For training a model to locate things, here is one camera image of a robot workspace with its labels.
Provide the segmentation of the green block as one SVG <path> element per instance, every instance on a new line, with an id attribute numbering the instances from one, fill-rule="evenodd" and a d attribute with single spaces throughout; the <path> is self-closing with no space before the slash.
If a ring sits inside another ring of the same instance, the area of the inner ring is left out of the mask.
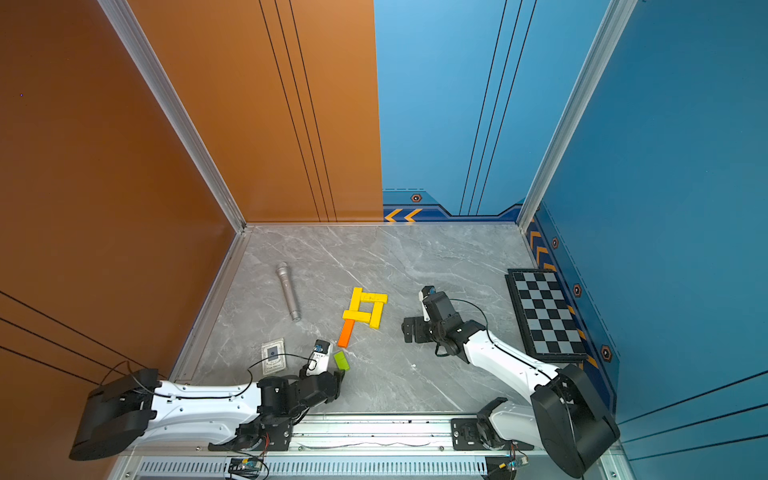
<path id="1" fill-rule="evenodd" d="M 350 369 L 349 362 L 343 351 L 338 351 L 333 355 L 333 359 L 338 370 L 348 371 Z"/>

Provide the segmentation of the orange block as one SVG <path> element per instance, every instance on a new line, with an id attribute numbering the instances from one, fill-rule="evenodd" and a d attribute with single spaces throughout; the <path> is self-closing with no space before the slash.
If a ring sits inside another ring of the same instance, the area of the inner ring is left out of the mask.
<path id="1" fill-rule="evenodd" d="M 337 342 L 337 345 L 340 348 L 347 348 L 349 346 L 355 324 L 356 324 L 355 320 L 352 320 L 352 319 L 344 320 L 343 328 Z"/>

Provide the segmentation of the yellow block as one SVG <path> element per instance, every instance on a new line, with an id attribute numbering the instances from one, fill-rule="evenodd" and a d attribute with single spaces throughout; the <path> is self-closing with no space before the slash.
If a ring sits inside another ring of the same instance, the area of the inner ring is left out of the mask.
<path id="1" fill-rule="evenodd" d="M 350 300 L 349 304 L 349 310 L 358 312 L 360 309 L 361 304 L 361 297 L 362 297 L 363 289 L 361 287 L 355 287 L 353 289 L 352 298 Z"/>
<path id="2" fill-rule="evenodd" d="M 382 316 L 383 316 L 383 309 L 384 309 L 384 302 L 374 302 L 373 303 L 373 309 L 371 312 L 371 318 L 369 322 L 369 326 L 372 329 L 378 330 L 380 328 Z"/>
<path id="3" fill-rule="evenodd" d="M 345 310 L 343 312 L 342 318 L 345 321 L 362 322 L 368 324 L 371 321 L 371 314 L 369 312 Z"/>
<path id="4" fill-rule="evenodd" d="M 387 304 L 388 303 L 388 295 L 387 294 L 379 294 L 379 293 L 362 292 L 361 295 L 360 295 L 360 300 L 362 302 L 367 302 L 367 303 Z"/>

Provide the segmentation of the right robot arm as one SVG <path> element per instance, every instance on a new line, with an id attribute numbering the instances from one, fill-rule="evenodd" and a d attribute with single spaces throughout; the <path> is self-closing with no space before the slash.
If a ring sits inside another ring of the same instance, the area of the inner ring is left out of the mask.
<path id="1" fill-rule="evenodd" d="M 407 343 L 433 344 L 437 357 L 457 357 L 527 399 L 521 407 L 499 397 L 477 413 L 487 447 L 531 445 L 579 478 L 619 440 L 614 415 L 580 367 L 557 367 L 505 344 L 486 325 L 463 320 L 446 293 L 432 286 L 421 289 L 419 301 L 422 315 L 401 325 Z"/>

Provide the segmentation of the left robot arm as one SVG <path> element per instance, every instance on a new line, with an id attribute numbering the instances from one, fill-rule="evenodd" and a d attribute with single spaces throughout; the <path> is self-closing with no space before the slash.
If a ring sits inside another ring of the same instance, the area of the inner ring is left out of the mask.
<path id="1" fill-rule="evenodd" d="M 214 452 L 283 452 L 309 410 L 336 400 L 343 373 L 268 376 L 188 386 L 141 369 L 87 397 L 69 457 L 92 461 L 150 443 L 198 442 Z"/>

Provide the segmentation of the small printed card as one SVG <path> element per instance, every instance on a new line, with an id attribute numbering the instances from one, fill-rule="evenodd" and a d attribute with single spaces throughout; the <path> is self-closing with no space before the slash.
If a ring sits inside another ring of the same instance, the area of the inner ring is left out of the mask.
<path id="1" fill-rule="evenodd" d="M 263 343 L 261 346 L 262 372 L 264 376 L 277 374 L 287 367 L 285 343 L 283 338 Z"/>

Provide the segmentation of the left circuit board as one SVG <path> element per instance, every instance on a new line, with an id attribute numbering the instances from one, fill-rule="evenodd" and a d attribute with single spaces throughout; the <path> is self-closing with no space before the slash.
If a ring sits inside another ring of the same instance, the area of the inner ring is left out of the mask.
<path id="1" fill-rule="evenodd" d="M 252 456 L 232 458 L 227 469 L 228 479 L 266 479 L 269 468 L 262 459 Z"/>

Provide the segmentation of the circuit board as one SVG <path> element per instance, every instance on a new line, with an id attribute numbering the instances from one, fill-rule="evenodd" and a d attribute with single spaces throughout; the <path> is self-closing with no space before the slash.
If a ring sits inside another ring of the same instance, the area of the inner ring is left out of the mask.
<path id="1" fill-rule="evenodd" d="M 228 479 L 266 479 L 269 468 L 262 459 L 252 456 L 232 458 L 227 469 Z"/>
<path id="2" fill-rule="evenodd" d="M 529 458 L 526 455 L 522 457 L 486 457 L 486 474 L 483 476 L 487 480 L 514 480 L 518 470 L 527 466 Z"/>

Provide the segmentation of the black white chessboard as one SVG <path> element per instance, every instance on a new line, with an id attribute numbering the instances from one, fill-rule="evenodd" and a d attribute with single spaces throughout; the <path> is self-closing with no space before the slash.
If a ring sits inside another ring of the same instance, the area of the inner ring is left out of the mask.
<path id="1" fill-rule="evenodd" d="M 505 280 L 528 356 L 551 364 L 587 360 L 575 313 L 553 271 L 508 269 Z"/>

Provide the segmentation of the grey microphone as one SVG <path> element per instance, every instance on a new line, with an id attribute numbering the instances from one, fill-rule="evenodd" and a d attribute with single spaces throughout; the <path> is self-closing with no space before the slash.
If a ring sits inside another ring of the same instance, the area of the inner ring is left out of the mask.
<path id="1" fill-rule="evenodd" d="M 286 262 L 281 262 L 275 272 L 280 280 L 289 315 L 294 322 L 298 322 L 301 320 L 301 313 L 291 281 L 290 268 Z"/>

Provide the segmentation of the right circuit board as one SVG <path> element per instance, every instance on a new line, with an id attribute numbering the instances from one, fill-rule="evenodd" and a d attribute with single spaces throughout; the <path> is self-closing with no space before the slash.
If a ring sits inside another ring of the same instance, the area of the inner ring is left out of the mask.
<path id="1" fill-rule="evenodd" d="M 514 480 L 518 470 L 527 466 L 529 458 L 526 455 L 522 457 L 486 457 L 486 474 L 483 476 L 487 480 Z"/>

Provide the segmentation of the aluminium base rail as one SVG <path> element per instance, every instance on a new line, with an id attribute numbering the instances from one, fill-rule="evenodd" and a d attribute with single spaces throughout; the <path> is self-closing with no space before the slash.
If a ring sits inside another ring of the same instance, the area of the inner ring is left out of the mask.
<path id="1" fill-rule="evenodd" d="M 261 457 L 266 479 L 472 478 L 486 474 L 486 457 L 529 458 L 515 479 L 570 479 L 547 453 L 517 442 L 492 450 L 480 440 L 476 415 L 310 414 L 283 452 Z M 156 443 L 120 454 L 109 479 L 228 479 L 232 458 L 261 452 L 214 452 L 198 442 Z M 635 479 L 616 443 L 582 479 Z"/>

